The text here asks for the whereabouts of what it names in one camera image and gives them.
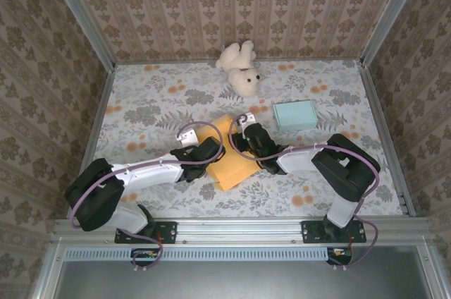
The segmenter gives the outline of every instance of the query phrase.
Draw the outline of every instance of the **floral fabric surface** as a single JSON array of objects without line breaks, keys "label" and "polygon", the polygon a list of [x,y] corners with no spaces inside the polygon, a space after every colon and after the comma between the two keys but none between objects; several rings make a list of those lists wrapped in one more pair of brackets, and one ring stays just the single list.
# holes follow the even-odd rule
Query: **floral fabric surface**
[{"label": "floral fabric surface", "polygon": [[[256,97],[243,99],[226,74],[210,63],[116,66],[116,77],[102,124],[95,158],[132,163],[157,158],[180,147],[179,127],[191,120],[213,121],[223,114],[251,111],[271,138],[282,145],[311,145],[342,133],[376,158],[381,184],[361,214],[402,214],[356,61],[263,61]],[[279,133],[273,104],[312,99],[315,129]],[[153,185],[123,197],[153,216],[264,217],[323,216],[334,191],[317,171],[272,176],[259,171],[222,192],[204,176],[192,183]]]}]

